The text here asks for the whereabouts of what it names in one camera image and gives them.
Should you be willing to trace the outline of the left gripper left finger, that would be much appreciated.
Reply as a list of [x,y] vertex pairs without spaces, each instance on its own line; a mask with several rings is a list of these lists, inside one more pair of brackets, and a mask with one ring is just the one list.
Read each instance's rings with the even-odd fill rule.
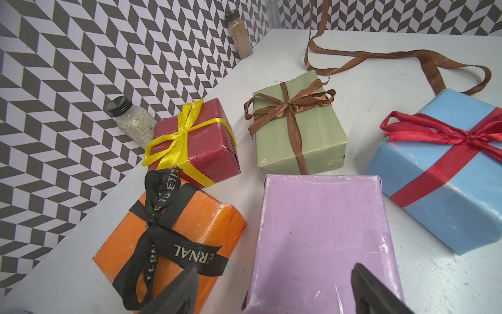
[[140,314],[194,314],[198,289],[199,275],[191,264],[147,303]]

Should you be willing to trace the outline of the brown ribbon of purple box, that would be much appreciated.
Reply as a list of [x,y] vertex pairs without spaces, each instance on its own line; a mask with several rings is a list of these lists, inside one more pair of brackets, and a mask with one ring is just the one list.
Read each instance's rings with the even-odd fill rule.
[[[321,20],[316,34],[309,36],[309,41],[304,56],[304,64],[306,69],[309,71],[315,71],[318,75],[329,77],[337,73],[342,73],[344,71],[348,71],[349,69],[355,68],[357,65],[360,65],[368,59],[400,60],[405,58],[416,58],[419,61],[422,72],[425,75],[434,94],[438,95],[443,90],[447,89],[440,69],[460,69],[468,68],[470,66],[469,64],[461,64],[457,61],[447,58],[446,56],[443,56],[442,54],[439,54],[438,52],[430,50],[374,53],[366,51],[340,51],[322,48],[315,43],[315,39],[322,36],[326,30],[329,18],[328,9],[330,5],[330,1],[322,2]],[[339,68],[316,68],[309,61],[309,52],[330,56],[350,57],[351,60]]]

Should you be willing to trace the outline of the purple gift box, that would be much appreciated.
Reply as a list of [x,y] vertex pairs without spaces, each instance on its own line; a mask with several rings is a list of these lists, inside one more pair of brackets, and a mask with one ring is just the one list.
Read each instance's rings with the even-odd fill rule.
[[403,298],[380,177],[265,177],[245,313],[354,313],[358,263]]

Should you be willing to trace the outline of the blue gift box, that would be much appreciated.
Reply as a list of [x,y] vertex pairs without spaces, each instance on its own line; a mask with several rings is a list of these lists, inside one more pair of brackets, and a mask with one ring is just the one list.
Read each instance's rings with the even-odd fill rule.
[[391,112],[367,175],[459,255],[501,239],[501,109],[443,90],[421,111]]

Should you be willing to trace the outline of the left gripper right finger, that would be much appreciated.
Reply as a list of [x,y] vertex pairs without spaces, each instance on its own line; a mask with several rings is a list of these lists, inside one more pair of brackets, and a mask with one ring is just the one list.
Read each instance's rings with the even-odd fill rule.
[[351,285],[357,314],[414,313],[363,264],[355,264]]

